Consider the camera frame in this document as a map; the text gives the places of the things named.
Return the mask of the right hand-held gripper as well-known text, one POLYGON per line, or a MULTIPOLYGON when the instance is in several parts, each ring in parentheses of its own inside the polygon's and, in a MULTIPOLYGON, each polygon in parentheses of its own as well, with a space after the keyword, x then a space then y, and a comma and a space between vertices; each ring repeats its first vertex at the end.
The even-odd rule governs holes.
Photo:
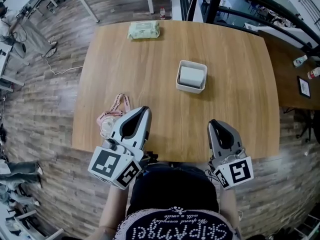
POLYGON ((224 121, 212 119, 207 126, 212 156, 208 165, 225 190, 254 178, 252 158, 246 154, 238 131, 224 121))

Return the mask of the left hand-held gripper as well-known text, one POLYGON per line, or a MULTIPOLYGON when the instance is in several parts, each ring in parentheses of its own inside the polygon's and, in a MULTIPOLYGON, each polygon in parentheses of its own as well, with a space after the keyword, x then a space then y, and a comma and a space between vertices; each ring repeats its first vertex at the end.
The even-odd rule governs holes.
POLYGON ((88 172, 99 180, 125 190, 149 162, 152 153, 144 146, 149 138, 152 112, 142 106, 118 119, 102 146, 93 152, 88 172))

